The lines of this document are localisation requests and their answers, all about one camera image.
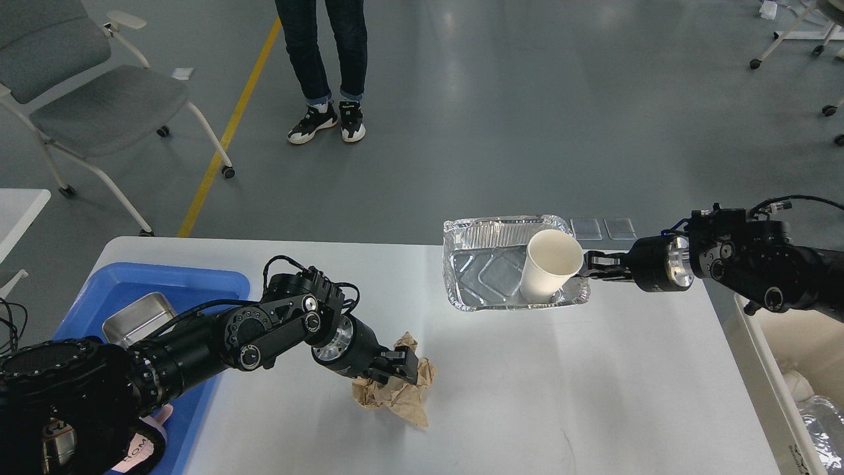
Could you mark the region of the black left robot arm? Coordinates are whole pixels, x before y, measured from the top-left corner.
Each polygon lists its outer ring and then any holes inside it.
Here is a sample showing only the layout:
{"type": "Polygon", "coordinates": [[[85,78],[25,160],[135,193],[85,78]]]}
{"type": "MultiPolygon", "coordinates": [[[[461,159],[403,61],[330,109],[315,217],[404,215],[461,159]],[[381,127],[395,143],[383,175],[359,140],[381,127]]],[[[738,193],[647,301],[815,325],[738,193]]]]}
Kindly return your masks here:
{"type": "Polygon", "coordinates": [[[264,273],[260,300],[196,305],[127,348],[89,336],[10,352],[2,357],[2,473],[104,474],[139,435],[152,453],[129,473],[148,474],[166,450],[151,413],[224,370],[271,369],[301,343],[338,375],[415,384],[412,346],[380,345],[344,288],[314,267],[264,273]]]}

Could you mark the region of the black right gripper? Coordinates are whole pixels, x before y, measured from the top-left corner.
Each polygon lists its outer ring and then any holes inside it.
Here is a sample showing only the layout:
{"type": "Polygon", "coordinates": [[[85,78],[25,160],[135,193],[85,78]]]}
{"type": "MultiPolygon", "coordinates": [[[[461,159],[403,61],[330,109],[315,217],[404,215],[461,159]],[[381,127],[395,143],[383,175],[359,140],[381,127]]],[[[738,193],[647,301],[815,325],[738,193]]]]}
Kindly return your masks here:
{"type": "Polygon", "coordinates": [[[645,292],[683,292],[694,281],[688,250],[687,237],[672,235],[639,239],[628,253],[587,251],[583,276],[604,282],[635,282],[645,292]]]}

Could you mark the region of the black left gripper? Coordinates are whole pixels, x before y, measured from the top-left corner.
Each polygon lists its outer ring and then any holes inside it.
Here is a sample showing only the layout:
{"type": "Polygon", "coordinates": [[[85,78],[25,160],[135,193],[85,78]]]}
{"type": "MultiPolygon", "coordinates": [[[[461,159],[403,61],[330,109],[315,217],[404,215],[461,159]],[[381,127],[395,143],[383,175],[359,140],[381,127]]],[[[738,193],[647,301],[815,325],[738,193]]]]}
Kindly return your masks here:
{"type": "Polygon", "coordinates": [[[347,378],[374,378],[385,385],[395,377],[418,383],[419,358],[412,348],[388,350],[374,332],[352,315],[346,315],[326,346],[313,348],[313,359],[326,369],[347,378]]]}

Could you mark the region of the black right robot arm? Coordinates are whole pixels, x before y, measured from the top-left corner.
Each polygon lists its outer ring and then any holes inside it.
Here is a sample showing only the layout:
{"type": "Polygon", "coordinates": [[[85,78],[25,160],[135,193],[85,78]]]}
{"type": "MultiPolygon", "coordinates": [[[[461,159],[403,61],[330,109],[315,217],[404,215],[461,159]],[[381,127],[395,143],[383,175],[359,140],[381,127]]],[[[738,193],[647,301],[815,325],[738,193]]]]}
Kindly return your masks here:
{"type": "Polygon", "coordinates": [[[588,251],[579,276],[633,282],[645,292],[683,292],[694,278],[711,279],[746,298],[747,315],[814,310],[842,321],[841,251],[793,245],[789,226],[772,214],[792,205],[794,195],[753,208],[695,210],[629,251],[588,251]]]}

